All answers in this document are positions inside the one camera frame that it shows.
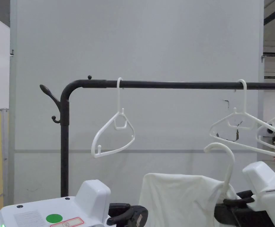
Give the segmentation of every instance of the white fabric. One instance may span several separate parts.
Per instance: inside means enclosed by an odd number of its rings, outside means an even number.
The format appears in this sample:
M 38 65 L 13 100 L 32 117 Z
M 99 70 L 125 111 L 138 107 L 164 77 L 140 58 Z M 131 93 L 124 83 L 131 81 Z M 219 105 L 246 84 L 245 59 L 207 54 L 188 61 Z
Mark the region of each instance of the white fabric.
M 216 203 L 236 199 L 231 186 L 221 195 L 222 181 L 204 176 L 147 174 L 139 204 L 149 211 L 146 227 L 224 227 L 214 218 Z

